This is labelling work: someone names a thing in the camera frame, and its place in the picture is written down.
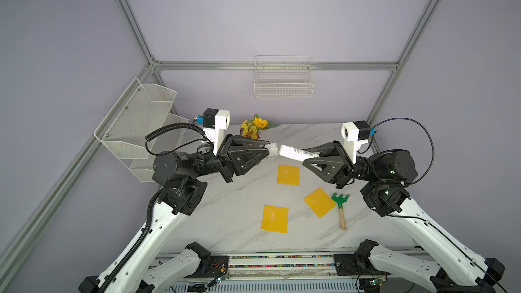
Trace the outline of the white glue stick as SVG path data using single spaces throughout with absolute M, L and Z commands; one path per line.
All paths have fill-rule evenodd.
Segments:
M 276 142 L 265 145 L 265 148 L 269 152 L 269 156 L 280 156 L 290 160 L 304 162 L 305 160 L 320 157 L 317 153 L 312 153 L 302 149 L 297 149 L 293 146 L 281 145 L 279 146 Z

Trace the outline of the yellow envelope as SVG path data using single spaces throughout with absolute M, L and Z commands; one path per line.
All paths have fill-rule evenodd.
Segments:
M 287 233 L 288 231 L 289 209 L 265 205 L 261 229 L 275 233 Z
M 300 185 L 300 168 L 292 165 L 279 165 L 277 183 L 284 185 Z
M 318 218 L 324 217 L 336 207 L 336 203 L 322 188 L 316 189 L 303 200 Z

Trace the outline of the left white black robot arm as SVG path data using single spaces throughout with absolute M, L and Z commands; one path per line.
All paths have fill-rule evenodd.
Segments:
M 264 158 L 278 153 L 268 141 L 228 134 L 212 142 L 212 151 L 179 150 L 155 156 L 153 180 L 161 186 L 147 205 L 144 225 L 115 261 L 100 275 L 87 277 L 80 292 L 163 292 L 197 271 L 206 272 L 211 253 L 197 242 L 157 267 L 151 264 L 174 231 L 195 211 L 207 188 L 201 176 L 220 174 L 227 183 L 246 174 Z

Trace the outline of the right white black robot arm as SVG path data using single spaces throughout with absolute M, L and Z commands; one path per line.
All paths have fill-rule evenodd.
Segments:
M 305 149 L 303 165 L 339 189 L 351 180 L 364 181 L 360 192 L 368 208 L 403 230 L 432 258 L 417 259 L 364 240 L 354 252 L 361 274 L 396 275 L 430 292 L 494 292 L 501 287 L 504 265 L 447 233 L 406 190 L 417 177 L 408 151 L 394 149 L 353 161 L 340 142 L 333 141 Z

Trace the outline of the yellow artificial flowers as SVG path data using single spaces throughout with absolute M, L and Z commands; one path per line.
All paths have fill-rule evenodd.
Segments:
M 263 119 L 256 114 L 252 119 L 244 119 L 242 121 L 240 136 L 260 140 L 262 132 L 279 126 L 279 123 Z

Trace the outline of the green head wooden hammer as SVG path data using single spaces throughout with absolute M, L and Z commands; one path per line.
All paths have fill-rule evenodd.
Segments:
M 337 204 L 337 207 L 338 207 L 338 211 L 339 211 L 339 225 L 340 225 L 340 229 L 342 231 L 346 231 L 347 230 L 343 204 L 346 203 L 349 200 L 349 198 L 350 198 L 350 196 L 348 194 L 346 194 L 346 195 L 340 194 L 339 195 L 337 193 L 332 194 L 332 197 L 331 197 L 332 201 L 335 202 Z

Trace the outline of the white mesh lower shelf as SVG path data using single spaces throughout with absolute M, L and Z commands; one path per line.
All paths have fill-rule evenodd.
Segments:
M 171 123 L 186 123 L 188 122 L 187 118 L 174 115 L 169 113 L 164 122 L 164 125 L 168 125 Z M 161 153 L 163 151 L 171 151 L 179 147 L 183 142 L 183 137 L 185 135 L 186 129 L 178 129 L 172 130 L 171 132 L 167 132 L 165 134 L 160 135 L 152 142 L 149 143 L 149 149 L 153 153 Z M 130 172 L 133 173 L 141 183 L 152 183 L 153 182 L 153 162 L 155 156 L 148 155 L 146 159 L 134 160 L 130 164 Z

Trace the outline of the white mesh shelf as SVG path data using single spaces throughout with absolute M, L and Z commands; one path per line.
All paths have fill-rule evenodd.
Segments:
M 169 113 L 164 122 L 164 125 L 168 125 L 171 123 L 186 123 L 188 122 L 187 118 L 174 115 Z M 172 130 L 171 132 L 167 132 L 165 134 L 160 135 L 152 142 L 149 143 L 149 149 L 153 153 L 161 153 L 163 151 L 171 151 L 179 147 L 183 142 L 183 137 L 185 135 L 186 129 L 178 129 Z M 130 172 L 133 173 L 141 183 L 152 183 L 153 182 L 153 162 L 155 156 L 148 155 L 146 159 L 134 160 L 130 164 Z
M 177 92 L 135 78 L 94 131 L 94 137 L 120 160 L 145 160 L 145 136 L 163 126 Z

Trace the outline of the white mesh upper shelf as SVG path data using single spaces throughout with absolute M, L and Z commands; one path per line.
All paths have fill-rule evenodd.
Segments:
M 135 78 L 94 131 L 94 137 L 120 160 L 145 160 L 145 136 L 163 126 L 177 92 Z

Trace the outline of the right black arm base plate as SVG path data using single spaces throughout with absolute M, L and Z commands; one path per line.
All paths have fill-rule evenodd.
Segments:
M 338 276 L 389 275 L 389 273 L 375 269 L 367 258 L 355 254 L 334 254 L 333 259 Z

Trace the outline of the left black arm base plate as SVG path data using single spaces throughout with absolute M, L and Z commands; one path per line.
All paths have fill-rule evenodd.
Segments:
M 185 277 L 189 278 L 216 278 L 224 274 L 229 268 L 229 256 L 212 255 L 207 261 L 202 261 L 197 271 Z

